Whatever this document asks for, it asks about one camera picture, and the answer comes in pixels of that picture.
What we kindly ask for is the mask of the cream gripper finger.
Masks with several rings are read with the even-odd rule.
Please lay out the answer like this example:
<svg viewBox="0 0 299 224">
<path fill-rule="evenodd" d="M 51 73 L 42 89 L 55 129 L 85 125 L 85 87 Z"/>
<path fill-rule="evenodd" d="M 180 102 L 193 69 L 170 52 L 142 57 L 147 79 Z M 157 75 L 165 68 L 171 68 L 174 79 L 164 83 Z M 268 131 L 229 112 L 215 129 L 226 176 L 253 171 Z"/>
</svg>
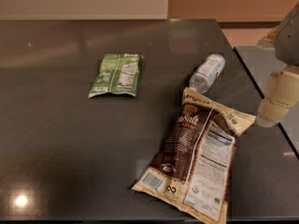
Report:
<svg viewBox="0 0 299 224">
<path fill-rule="evenodd" d="M 288 64 L 279 73 L 273 72 L 267 80 L 256 122 L 270 128 L 282 121 L 299 102 L 299 66 Z"/>
</svg>

